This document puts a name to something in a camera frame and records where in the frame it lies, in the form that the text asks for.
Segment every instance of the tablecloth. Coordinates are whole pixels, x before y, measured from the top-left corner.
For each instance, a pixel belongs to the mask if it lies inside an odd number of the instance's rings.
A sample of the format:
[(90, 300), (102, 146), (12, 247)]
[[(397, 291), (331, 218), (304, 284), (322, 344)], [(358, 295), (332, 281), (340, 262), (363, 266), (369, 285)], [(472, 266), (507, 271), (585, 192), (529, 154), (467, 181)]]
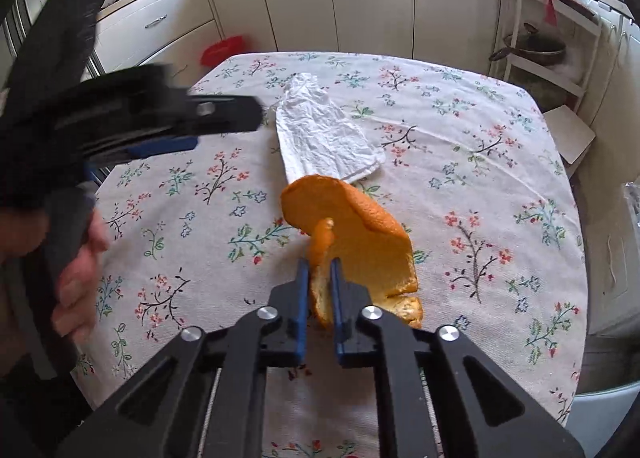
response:
[[(308, 237), (287, 225), (274, 104), (309, 72), (368, 138), (383, 167), (357, 182), (411, 237), (425, 329), (450, 323), (564, 423), (580, 372), (587, 279), (578, 211), (542, 114), (522, 89), (386, 56), (235, 56), (195, 93), (257, 96), (253, 133), (116, 167), (98, 207), (113, 245), (98, 325), (74, 373), (99, 405), (181, 327), (231, 326), (295, 275)], [(310, 322), (303, 366), (272, 369), (265, 456), (377, 456), (370, 370), (341, 370)]]

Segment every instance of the paper towel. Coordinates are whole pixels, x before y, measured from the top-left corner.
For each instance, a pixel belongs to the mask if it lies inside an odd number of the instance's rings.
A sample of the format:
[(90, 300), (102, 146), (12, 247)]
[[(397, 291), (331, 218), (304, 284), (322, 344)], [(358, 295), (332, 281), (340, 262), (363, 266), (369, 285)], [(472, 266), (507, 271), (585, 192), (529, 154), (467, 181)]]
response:
[(289, 183), (307, 174), (351, 183), (385, 161), (382, 146), (367, 140), (309, 73), (297, 74), (286, 86), (276, 108), (276, 128)]

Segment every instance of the red bucket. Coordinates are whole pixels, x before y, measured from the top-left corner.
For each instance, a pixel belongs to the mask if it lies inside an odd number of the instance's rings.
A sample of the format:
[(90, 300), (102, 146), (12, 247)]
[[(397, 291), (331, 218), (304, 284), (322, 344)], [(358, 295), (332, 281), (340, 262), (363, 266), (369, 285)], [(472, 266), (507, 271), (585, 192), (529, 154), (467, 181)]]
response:
[(202, 53), (200, 64), (215, 68), (231, 56), (244, 53), (245, 51), (246, 45), (244, 44), (244, 38), (242, 38), (241, 35), (235, 35), (209, 46), (209, 48)]

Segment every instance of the black frying pan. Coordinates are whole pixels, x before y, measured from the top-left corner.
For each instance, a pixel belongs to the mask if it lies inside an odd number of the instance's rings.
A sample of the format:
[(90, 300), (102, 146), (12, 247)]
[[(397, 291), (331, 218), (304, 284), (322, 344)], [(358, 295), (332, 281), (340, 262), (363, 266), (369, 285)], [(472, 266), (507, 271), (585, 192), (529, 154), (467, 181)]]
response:
[(512, 35), (508, 35), (504, 38), (504, 44), (506, 46), (492, 54), (492, 56), (489, 57), (489, 61), (499, 61), (507, 57), (510, 53), (529, 59), (541, 66), (559, 64), (564, 60), (566, 45), (563, 41), (551, 35), (542, 34), (530, 23), (525, 23), (524, 28), (526, 29), (526, 33), (518, 36), (515, 48), (510, 46)]

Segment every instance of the metal screw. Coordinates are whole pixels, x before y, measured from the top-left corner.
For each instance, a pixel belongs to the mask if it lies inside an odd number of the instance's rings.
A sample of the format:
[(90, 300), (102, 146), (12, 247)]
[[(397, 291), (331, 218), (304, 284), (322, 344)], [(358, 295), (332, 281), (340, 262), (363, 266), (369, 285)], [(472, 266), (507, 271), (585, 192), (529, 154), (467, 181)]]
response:
[(382, 317), (382, 310), (377, 306), (370, 304), (362, 309), (361, 314), (370, 321), (375, 321)]
[(187, 328), (183, 328), (180, 332), (180, 337), (182, 337), (183, 341), (187, 341), (189, 343), (193, 341), (197, 341), (202, 337), (202, 330), (197, 326), (189, 326)]
[(275, 319), (277, 316), (278, 310), (276, 310), (273, 306), (263, 306), (262, 308), (258, 308), (258, 317), (260, 319), (269, 321), (271, 319)]
[(212, 115), (216, 111), (216, 105), (213, 102), (201, 102), (196, 106), (196, 114), (199, 117)]
[(438, 330), (438, 335), (443, 341), (452, 342), (460, 337), (460, 332), (455, 326), (448, 324)]

